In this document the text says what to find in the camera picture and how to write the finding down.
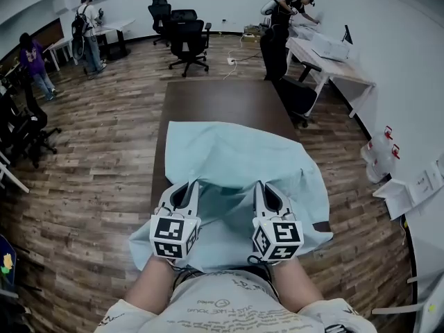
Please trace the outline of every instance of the person in purple jacket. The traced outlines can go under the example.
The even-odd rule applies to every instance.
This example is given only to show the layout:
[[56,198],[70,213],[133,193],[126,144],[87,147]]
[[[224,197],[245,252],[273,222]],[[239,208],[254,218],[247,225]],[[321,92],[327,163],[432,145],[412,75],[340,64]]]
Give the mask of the person in purple jacket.
[[46,100],[50,101],[57,95],[57,90],[49,80],[44,68],[42,52],[42,46],[33,40],[28,33],[20,36],[20,64],[28,68],[29,75],[42,90]]

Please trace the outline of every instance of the wooden floor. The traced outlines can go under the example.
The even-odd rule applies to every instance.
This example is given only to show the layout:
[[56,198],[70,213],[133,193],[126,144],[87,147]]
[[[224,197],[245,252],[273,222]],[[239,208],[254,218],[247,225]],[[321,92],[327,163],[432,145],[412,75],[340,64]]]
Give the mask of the wooden floor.
[[[14,185],[0,201],[2,232],[31,251],[44,271],[21,263],[27,283],[42,293],[21,290],[39,332],[93,332],[107,309],[137,277],[128,236],[149,218],[151,176],[165,89],[182,80],[182,66],[164,45],[150,40],[130,45],[132,53],[111,62],[95,80],[81,67],[52,73],[62,91],[56,100],[40,99],[58,154],[47,154],[39,169],[22,160],[16,176],[31,189]],[[236,36],[212,37],[210,72],[191,66],[188,79],[221,79],[232,70],[227,52],[239,47]],[[255,55],[257,44],[232,53]],[[301,67],[291,73],[298,76]],[[230,78],[261,79],[261,55],[239,62]],[[398,222],[390,222],[385,204],[371,196],[359,149],[366,138],[348,109],[325,87],[307,129],[295,129],[318,164],[330,199],[333,240],[302,257],[302,263],[326,298],[345,298],[380,332],[408,332],[405,316],[372,316],[375,307],[407,305],[411,275],[407,243]]]

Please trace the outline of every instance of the dark wooden table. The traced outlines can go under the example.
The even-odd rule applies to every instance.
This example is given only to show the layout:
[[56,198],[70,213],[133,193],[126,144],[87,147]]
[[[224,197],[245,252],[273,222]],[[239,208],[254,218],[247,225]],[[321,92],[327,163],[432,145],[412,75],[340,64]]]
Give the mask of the dark wooden table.
[[269,81],[200,80],[169,83],[155,151],[151,213],[154,213],[163,191],[171,186],[165,178],[165,145],[170,121],[230,122],[297,141],[287,111]]

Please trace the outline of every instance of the plastic container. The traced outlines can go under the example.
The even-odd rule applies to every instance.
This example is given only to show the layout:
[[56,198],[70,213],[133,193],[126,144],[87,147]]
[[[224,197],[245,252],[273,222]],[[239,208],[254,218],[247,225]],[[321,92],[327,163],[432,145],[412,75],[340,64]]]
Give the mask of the plastic container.
[[367,164],[367,178],[377,184],[386,177],[393,170],[396,159],[400,159],[399,152],[400,148],[394,144],[391,151],[380,153],[372,163]]
[[377,133],[365,146],[361,148],[361,156],[367,163],[373,163],[379,154],[391,149],[392,129],[386,126],[384,132]]

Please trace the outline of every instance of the person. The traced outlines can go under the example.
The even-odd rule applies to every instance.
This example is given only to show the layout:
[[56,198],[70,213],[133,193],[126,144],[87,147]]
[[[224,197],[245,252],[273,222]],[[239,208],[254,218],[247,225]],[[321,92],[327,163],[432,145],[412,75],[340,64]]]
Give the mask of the person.
[[276,0],[277,6],[271,13],[271,24],[281,24],[286,27],[289,26],[290,17],[296,15],[298,12],[309,21],[318,24],[319,21],[310,17],[305,12],[305,6],[309,3],[313,4],[314,0]]
[[106,64],[100,59],[99,45],[97,44],[96,29],[97,25],[101,25],[99,13],[91,4],[92,0],[80,0],[80,7],[77,9],[78,14],[84,14],[90,29],[85,32],[85,56],[91,74],[100,73],[106,68]]
[[28,33],[20,36],[20,64],[28,69],[29,75],[42,90],[45,99],[50,101],[54,99],[58,91],[46,73],[42,52],[42,46],[33,40]]
[[297,258],[271,268],[275,288],[247,266],[183,280],[169,300],[175,272],[152,255],[95,332],[376,333],[345,300],[324,300]]

